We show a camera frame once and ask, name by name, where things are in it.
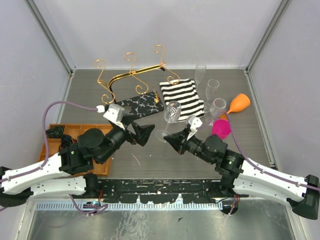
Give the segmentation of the pink plastic wine glass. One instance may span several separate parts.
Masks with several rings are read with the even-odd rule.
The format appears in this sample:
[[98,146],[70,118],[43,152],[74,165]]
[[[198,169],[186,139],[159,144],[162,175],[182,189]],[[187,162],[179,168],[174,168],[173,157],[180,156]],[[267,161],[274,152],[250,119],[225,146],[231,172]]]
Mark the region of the pink plastic wine glass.
[[229,121],[226,119],[216,120],[211,129],[211,134],[218,136],[221,140],[224,140],[231,133]]

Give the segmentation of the gold wine glass rack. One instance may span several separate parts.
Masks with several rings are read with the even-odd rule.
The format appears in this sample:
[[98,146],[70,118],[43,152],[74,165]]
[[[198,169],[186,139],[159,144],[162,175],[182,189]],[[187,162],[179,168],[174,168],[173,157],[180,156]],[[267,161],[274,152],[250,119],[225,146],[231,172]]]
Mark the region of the gold wine glass rack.
[[[104,80],[103,74],[107,68],[107,61],[104,59],[97,59],[94,62],[94,67],[100,70],[97,78],[97,84],[100,85],[106,92],[101,96],[103,104],[118,104],[124,107],[128,115],[143,118],[157,113],[161,113],[165,109],[165,104],[162,102],[158,91],[150,86],[145,80],[141,79],[141,75],[161,70],[168,72],[166,82],[173,86],[180,83],[180,76],[174,71],[167,68],[164,61],[166,48],[161,44],[153,46],[152,51],[160,54],[159,63],[147,67],[135,69],[137,55],[134,52],[127,52],[124,54],[124,60],[130,62],[130,68],[127,72],[113,76],[110,80]],[[122,95],[120,98],[116,97],[114,87],[119,87],[120,84],[129,84],[134,87],[134,90],[129,92],[128,96]]]

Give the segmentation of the orange plastic wine glass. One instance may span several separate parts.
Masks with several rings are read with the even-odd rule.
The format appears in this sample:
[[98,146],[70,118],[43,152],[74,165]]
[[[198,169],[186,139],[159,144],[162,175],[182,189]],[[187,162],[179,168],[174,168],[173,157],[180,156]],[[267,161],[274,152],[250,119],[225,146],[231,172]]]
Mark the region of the orange plastic wine glass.
[[249,99],[249,97],[244,93],[240,93],[231,101],[229,109],[226,113],[230,114],[241,112],[249,107],[250,104],[251,100]]

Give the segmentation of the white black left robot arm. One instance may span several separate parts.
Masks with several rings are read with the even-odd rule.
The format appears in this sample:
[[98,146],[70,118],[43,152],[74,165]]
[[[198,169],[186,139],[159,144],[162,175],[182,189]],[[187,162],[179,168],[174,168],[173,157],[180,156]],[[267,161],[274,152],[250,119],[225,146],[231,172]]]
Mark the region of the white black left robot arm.
[[97,175],[91,172],[94,163],[106,163],[125,142],[144,146],[155,128],[154,124],[138,125],[134,121],[130,125],[134,132],[114,123],[107,134],[91,128],[78,136],[76,143],[46,160],[20,169],[1,167],[1,207],[16,207],[48,196],[97,197],[102,187]]

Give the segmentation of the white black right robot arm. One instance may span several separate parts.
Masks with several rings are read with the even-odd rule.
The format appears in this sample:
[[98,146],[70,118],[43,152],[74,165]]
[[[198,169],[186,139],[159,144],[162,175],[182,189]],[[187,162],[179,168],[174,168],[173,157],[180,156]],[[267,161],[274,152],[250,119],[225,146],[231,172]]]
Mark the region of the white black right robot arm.
[[286,174],[244,157],[228,148],[217,135],[204,141],[195,137],[190,126],[166,135],[164,140],[180,155],[189,152],[210,165],[221,175],[219,191],[225,197],[234,195],[258,197],[290,207],[298,216],[317,220],[320,205],[320,180]]

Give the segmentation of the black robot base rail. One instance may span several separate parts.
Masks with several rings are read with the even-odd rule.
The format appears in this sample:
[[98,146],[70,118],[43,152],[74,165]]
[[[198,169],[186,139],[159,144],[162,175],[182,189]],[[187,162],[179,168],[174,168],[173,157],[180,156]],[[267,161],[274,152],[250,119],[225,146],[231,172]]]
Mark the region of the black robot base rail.
[[232,197],[214,179],[98,179],[91,182],[89,193],[73,195],[75,199],[101,197],[104,203],[143,204],[174,203],[182,197],[183,204],[216,203],[218,198]]

